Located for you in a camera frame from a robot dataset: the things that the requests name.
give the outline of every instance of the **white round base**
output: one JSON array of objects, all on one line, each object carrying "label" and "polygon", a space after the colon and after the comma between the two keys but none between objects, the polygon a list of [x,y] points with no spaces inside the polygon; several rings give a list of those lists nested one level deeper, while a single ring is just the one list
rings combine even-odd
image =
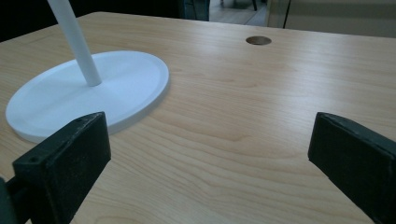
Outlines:
[{"label": "white round base", "polygon": [[104,111],[109,133],[137,122],[164,97],[169,71],[159,58],[137,51],[93,54],[102,83],[89,87],[76,60],[23,85],[7,105],[9,125],[39,143],[73,119]]}]

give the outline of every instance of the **brown circular grommet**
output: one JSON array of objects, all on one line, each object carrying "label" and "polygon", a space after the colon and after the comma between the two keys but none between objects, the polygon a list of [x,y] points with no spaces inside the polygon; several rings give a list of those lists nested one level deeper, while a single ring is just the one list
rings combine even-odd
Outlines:
[{"label": "brown circular grommet", "polygon": [[247,42],[252,45],[267,45],[271,44],[272,40],[265,36],[255,35],[248,37]]}]

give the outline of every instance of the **white circular base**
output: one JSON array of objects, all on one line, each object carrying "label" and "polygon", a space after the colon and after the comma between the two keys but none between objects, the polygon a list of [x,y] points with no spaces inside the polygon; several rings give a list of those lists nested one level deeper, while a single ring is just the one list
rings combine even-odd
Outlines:
[{"label": "white circular base", "polygon": [[62,63],[22,86],[8,103],[9,125],[39,143],[73,119],[104,111],[109,133],[146,116],[166,93],[169,71],[159,58],[137,51],[92,55],[102,83],[89,87],[76,60]]}]

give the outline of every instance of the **wooden table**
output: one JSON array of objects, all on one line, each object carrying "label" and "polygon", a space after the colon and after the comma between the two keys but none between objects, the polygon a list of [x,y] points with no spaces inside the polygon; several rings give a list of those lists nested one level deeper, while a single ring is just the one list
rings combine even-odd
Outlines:
[{"label": "wooden table", "polygon": [[[92,53],[154,54],[171,87],[110,137],[112,161],[73,223],[372,223],[307,150],[319,111],[396,140],[395,39],[103,12],[79,21]],[[249,45],[253,35],[272,43]],[[8,100],[73,58],[58,26],[0,44],[3,178],[34,146],[7,125]]]}]

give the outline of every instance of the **chair leg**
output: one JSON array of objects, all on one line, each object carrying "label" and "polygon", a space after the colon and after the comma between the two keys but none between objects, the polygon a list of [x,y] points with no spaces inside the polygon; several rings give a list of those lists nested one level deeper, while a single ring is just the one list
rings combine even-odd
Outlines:
[{"label": "chair leg", "polygon": [[252,0],[253,1],[253,6],[254,6],[254,10],[257,11],[257,4],[256,4],[256,0]]}]

